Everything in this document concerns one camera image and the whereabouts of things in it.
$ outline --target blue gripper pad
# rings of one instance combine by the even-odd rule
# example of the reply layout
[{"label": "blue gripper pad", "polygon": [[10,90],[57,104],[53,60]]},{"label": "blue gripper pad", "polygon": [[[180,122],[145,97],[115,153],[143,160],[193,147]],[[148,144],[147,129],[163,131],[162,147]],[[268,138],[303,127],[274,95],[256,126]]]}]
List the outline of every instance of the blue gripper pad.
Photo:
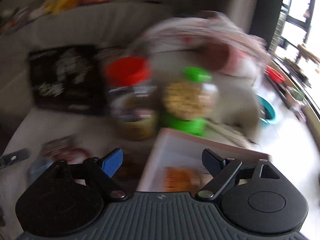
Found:
[{"label": "blue gripper pad", "polygon": [[102,170],[111,178],[122,164],[123,152],[120,148],[116,148],[101,160]]},{"label": "blue gripper pad", "polygon": [[23,233],[19,240],[307,240],[298,232],[257,236],[228,221],[209,202],[187,192],[136,192],[133,198],[111,203],[86,229],[64,237]]}]

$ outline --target black box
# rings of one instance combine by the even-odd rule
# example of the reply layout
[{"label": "black box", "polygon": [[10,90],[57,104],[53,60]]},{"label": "black box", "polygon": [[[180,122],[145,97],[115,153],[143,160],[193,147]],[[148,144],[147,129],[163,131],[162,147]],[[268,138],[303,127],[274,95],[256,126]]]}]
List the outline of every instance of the black box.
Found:
[{"label": "black box", "polygon": [[29,53],[30,79],[36,106],[101,115],[104,82],[94,46],[70,46]]}]

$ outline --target round transparent jar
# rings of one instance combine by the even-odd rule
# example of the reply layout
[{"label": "round transparent jar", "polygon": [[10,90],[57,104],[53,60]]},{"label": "round transparent jar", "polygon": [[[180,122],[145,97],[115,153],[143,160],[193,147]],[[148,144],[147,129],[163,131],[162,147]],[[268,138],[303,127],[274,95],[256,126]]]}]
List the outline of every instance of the round transparent jar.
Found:
[{"label": "round transparent jar", "polygon": [[170,83],[165,89],[167,112],[182,120],[207,117],[218,101],[218,88],[209,83],[211,76],[201,68],[186,67],[183,74],[183,80]]},{"label": "round transparent jar", "polygon": [[152,108],[151,82],[147,59],[125,57],[105,68],[108,81],[110,114],[120,134],[130,140],[144,140],[155,135],[157,113]]}]

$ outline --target table surface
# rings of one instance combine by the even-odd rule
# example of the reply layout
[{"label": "table surface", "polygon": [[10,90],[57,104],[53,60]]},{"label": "table surface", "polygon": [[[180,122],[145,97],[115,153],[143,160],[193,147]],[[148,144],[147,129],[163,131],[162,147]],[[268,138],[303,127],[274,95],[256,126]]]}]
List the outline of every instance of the table surface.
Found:
[{"label": "table surface", "polygon": [[[320,154],[306,126],[286,108],[267,80],[257,93],[269,100],[279,114],[279,122],[261,130],[255,150],[271,155],[273,164],[297,187],[309,204],[309,213],[301,233],[310,240],[320,239]],[[155,138],[147,141],[125,141],[115,134],[110,120],[103,117],[57,113],[32,109],[21,123],[4,154],[27,148],[29,159],[0,170],[0,205],[4,208],[7,226],[0,228],[5,239],[15,239],[22,229],[15,216],[15,203],[28,186],[27,172],[37,158],[43,143],[76,134],[76,145],[89,150],[92,156],[102,157],[115,147],[124,153],[148,158]],[[210,139],[228,143],[219,135],[210,133]]]}]

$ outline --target red lid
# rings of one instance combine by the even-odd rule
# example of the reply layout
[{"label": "red lid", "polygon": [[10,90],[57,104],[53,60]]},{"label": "red lid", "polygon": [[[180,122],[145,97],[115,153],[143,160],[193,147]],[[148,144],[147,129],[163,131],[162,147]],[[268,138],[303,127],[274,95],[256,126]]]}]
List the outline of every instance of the red lid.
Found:
[{"label": "red lid", "polygon": [[124,57],[104,69],[110,86],[131,87],[151,77],[148,60],[142,57]]}]

